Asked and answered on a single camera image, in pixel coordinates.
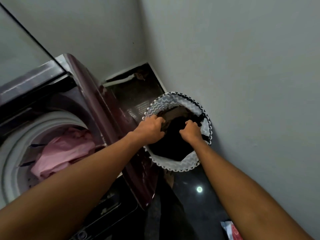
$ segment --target tiled floor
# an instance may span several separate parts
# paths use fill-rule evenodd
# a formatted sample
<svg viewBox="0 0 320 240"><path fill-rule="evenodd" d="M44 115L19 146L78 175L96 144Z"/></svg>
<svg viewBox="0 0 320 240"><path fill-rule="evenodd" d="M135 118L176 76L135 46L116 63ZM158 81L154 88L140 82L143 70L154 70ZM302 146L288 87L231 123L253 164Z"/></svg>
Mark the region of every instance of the tiled floor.
<svg viewBox="0 0 320 240"><path fill-rule="evenodd" d="M148 64L126 72L113 80L126 78L135 72L140 72L145 80L134 78L128 82L111 86L110 89L120 101L122 108L127 110L137 122L140 122L150 103L163 94L163 90ZM198 193L197 187L202 188L201 193ZM173 190L183 204L186 215L199 239L224 239L220 221L227 220L228 215L221 206L201 165L189 172L175 173ZM159 239L160 212L160 199L156 195L148 209L146 240Z"/></svg>

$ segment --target pink clothing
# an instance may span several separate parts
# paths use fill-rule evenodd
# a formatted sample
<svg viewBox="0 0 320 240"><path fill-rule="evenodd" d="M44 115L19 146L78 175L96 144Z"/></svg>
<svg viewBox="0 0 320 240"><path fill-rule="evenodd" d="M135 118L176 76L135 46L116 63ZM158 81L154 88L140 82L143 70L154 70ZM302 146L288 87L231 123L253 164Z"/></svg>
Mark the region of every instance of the pink clothing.
<svg viewBox="0 0 320 240"><path fill-rule="evenodd" d="M88 156L95 144L90 132L69 128L62 136L55 137L42 151L41 157L31 168L31 172L43 181L50 175L66 168L72 161Z"/></svg>

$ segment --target fabric laundry basket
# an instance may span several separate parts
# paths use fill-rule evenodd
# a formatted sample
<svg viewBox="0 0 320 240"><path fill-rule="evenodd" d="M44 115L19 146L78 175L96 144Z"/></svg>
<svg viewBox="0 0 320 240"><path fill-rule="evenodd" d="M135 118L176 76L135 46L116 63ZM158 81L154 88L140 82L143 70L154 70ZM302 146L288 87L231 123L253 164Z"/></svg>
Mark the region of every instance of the fabric laundry basket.
<svg viewBox="0 0 320 240"><path fill-rule="evenodd" d="M183 93L167 92L161 95L154 100L149 108L147 108L147 111L144 113L145 116L142 117L142 120L145 120L145 117L157 115L161 111L172 109L177 106L184 106L197 116L200 116L202 113L205 115L204 120L201 123L201 133L209 137L209 142L207 143L210 145L212 139L212 125L207 113L197 101ZM200 164L195 151L188 154L182 161L174 161L166 157L155 155L148 146L145 146L144 148L150 153L153 162L163 169L167 169L169 171L186 172L194 169Z"/></svg>

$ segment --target top-load washing machine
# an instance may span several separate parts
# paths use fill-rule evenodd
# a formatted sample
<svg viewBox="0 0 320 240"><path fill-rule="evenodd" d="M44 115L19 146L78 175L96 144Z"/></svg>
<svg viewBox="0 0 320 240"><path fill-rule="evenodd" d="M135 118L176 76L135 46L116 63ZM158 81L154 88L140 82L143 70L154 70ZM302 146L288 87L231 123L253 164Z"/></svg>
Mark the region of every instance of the top-load washing machine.
<svg viewBox="0 0 320 240"><path fill-rule="evenodd" d="M38 184L30 172L37 155L67 128L88 129L98 151L137 126L113 93L74 56L56 60L60 65L51 60L0 87L1 208ZM157 166L139 150L73 238L102 236L136 209L145 209L157 178Z"/></svg>

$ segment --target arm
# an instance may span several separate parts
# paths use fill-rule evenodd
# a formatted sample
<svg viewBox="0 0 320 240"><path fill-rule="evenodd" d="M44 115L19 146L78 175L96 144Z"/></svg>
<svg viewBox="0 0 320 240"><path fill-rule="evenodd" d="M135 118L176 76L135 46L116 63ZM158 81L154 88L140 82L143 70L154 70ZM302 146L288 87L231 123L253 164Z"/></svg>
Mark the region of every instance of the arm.
<svg viewBox="0 0 320 240"><path fill-rule="evenodd" d="M1 239L67 239L144 145L164 136L153 115L118 142L52 175L0 210Z"/></svg>
<svg viewBox="0 0 320 240"><path fill-rule="evenodd" d="M255 181L215 153L191 120L180 131L195 150L226 212L245 240L312 238Z"/></svg>

